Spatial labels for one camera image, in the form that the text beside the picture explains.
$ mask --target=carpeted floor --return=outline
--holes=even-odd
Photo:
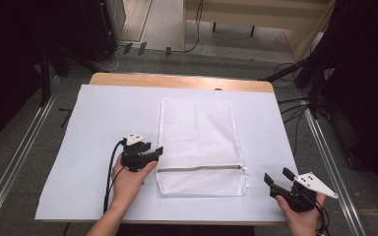
[[[275,72],[276,63],[253,60],[229,59],[201,55],[173,54],[165,57],[161,52],[146,51],[137,56],[137,50],[119,56],[119,64],[112,73],[151,73],[168,75],[191,75],[233,78],[239,80],[264,79]],[[104,67],[115,67],[114,58],[103,63]],[[27,159],[0,209],[0,235],[63,235],[66,223],[45,223],[34,220],[40,191],[45,184],[52,164],[57,156],[66,130],[61,127],[67,112],[73,109],[80,86],[87,84],[92,76],[86,69],[72,64],[67,78],[55,97],[42,127],[33,142]],[[290,82],[292,76],[274,82],[278,100],[298,98],[299,92]],[[27,131],[38,109],[38,91],[11,121],[0,135],[0,178],[5,172],[24,133]],[[300,104],[281,105],[281,111]],[[291,113],[283,115],[287,119]],[[346,152],[337,137],[334,127],[322,116],[318,123],[341,170],[348,193],[359,212],[367,235],[378,235],[378,177],[371,172],[356,172],[347,165]],[[285,129],[295,152],[295,162],[299,173],[312,171],[321,180],[332,186],[321,153],[305,116],[286,123]],[[332,235],[352,235],[339,201],[328,199],[326,208],[330,214]],[[72,223],[66,235],[84,235],[92,223]],[[286,226],[257,226],[256,235],[288,235]]]

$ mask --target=hand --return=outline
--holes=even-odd
[[[115,166],[112,168],[111,178],[115,178],[118,171],[121,172],[115,179],[113,184],[113,200],[112,206],[122,206],[128,208],[128,206],[137,197],[142,185],[144,185],[144,179],[152,172],[157,166],[156,161],[152,161],[146,165],[146,167],[139,172],[132,172],[127,169],[122,169],[121,155],[118,156]]]
[[[292,236],[315,236],[320,214],[316,208],[306,212],[295,212],[282,196],[276,196],[279,207],[287,218]],[[324,195],[317,195],[317,202],[322,206],[325,201]]]

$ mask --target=table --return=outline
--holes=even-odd
[[[118,99],[130,97],[130,94],[139,97],[135,99],[136,103]],[[156,146],[159,119],[159,108],[156,106],[165,96],[213,97],[233,102],[241,149],[249,168],[246,177],[250,188],[243,197],[169,198],[161,195],[154,173],[151,173],[123,222],[213,225],[285,223],[276,201],[269,197],[269,188],[263,177],[266,171],[287,188],[291,182],[282,176],[283,167],[295,174],[297,169],[270,83],[104,73],[94,74],[91,85],[82,87],[63,145],[43,188],[35,219],[65,222],[98,220],[102,215],[105,178],[113,146],[118,139],[126,136],[127,129],[139,134],[140,131],[145,132],[147,142]],[[100,106],[96,99],[106,103],[117,102],[118,106]],[[90,135],[90,129],[94,129],[94,135]]]
[[[184,0],[183,49],[186,21],[196,20],[200,0]],[[204,0],[201,21],[284,29],[297,62],[319,32],[325,31],[336,0]]]

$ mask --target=white mounting plate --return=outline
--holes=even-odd
[[[301,184],[303,187],[312,191],[324,194],[333,199],[337,199],[339,196],[334,193],[327,185],[325,185],[320,179],[318,179],[312,172],[295,176],[294,180]]]
[[[136,144],[140,141],[143,141],[144,139],[145,138],[141,135],[130,133],[130,134],[128,134],[128,137],[127,137],[127,146],[131,146],[133,144]]]

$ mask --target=white mesh bag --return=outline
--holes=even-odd
[[[243,158],[231,102],[165,98],[158,145],[164,147],[156,178],[173,197],[243,196]]]

